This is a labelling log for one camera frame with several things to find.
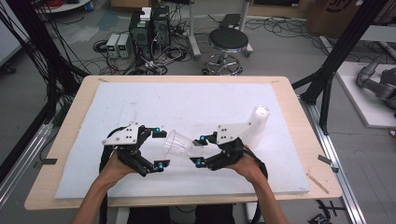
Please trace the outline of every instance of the forearm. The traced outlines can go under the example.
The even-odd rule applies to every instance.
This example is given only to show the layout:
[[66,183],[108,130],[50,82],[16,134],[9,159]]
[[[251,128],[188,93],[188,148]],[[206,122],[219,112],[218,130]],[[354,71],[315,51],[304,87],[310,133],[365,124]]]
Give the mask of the forearm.
[[265,223],[289,223],[283,215],[265,176],[256,176],[255,180],[252,181],[252,185],[259,200],[260,210],[262,211]]
[[73,224],[89,224],[93,223],[96,219],[96,215],[99,211],[99,207],[102,203],[102,200],[105,198],[107,191],[109,189],[109,185],[103,184],[98,179],[96,179],[90,189],[88,190],[87,195],[75,217],[72,220]]

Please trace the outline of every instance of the human hand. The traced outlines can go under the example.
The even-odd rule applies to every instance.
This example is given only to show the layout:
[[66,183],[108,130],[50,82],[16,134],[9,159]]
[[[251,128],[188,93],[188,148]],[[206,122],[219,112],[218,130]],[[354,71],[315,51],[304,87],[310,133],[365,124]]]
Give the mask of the human hand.
[[[244,150],[250,149],[248,146],[244,146]],[[229,165],[226,168],[235,170],[238,174],[243,176],[248,182],[252,184],[257,180],[257,177],[263,175],[259,165],[251,156],[247,154],[244,154],[236,164]]]
[[118,159],[117,150],[115,150],[105,168],[103,168],[102,172],[96,178],[96,181],[106,185],[107,188],[110,189],[115,186],[119,180],[130,173],[136,173],[136,171],[120,161]]

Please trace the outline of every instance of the gray robot arm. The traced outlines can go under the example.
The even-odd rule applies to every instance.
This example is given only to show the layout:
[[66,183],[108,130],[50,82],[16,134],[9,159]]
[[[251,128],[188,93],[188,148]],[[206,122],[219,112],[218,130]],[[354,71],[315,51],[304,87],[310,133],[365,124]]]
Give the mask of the gray robot arm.
[[396,82],[396,68],[385,70],[379,83],[370,79],[375,73],[380,60],[380,57],[377,57],[363,67],[358,73],[356,84],[361,88],[372,91],[381,100],[392,101],[396,99],[396,85],[394,85]]

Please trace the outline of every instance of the transparent plastic cup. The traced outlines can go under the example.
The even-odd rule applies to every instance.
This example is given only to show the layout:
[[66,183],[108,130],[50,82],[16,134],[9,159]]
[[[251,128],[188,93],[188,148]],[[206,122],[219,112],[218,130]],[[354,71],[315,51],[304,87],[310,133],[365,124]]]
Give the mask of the transparent plastic cup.
[[204,147],[196,146],[190,138],[177,133],[175,130],[170,132],[163,146],[163,155],[168,154],[191,157],[202,157]]
[[241,135],[242,142],[250,149],[255,149],[263,138],[270,109],[263,105],[256,106],[248,120],[251,126]]

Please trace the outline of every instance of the white plastic object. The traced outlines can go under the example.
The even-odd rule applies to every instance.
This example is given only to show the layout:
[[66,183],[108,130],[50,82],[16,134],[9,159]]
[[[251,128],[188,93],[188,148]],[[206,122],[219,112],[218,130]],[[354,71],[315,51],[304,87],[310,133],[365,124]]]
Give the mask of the white plastic object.
[[248,120],[250,127],[240,136],[242,142],[250,149],[255,149],[264,135],[267,120],[270,117],[270,109],[263,105],[256,106]]
[[190,138],[173,130],[166,138],[163,155],[174,154],[188,158],[202,157],[203,149],[203,146],[195,146]]
[[113,133],[106,140],[102,141],[104,146],[111,145],[134,145],[137,141],[139,123],[135,122],[130,126]]
[[220,124],[218,127],[218,137],[216,143],[218,145],[232,142],[251,126],[250,122],[236,124]]

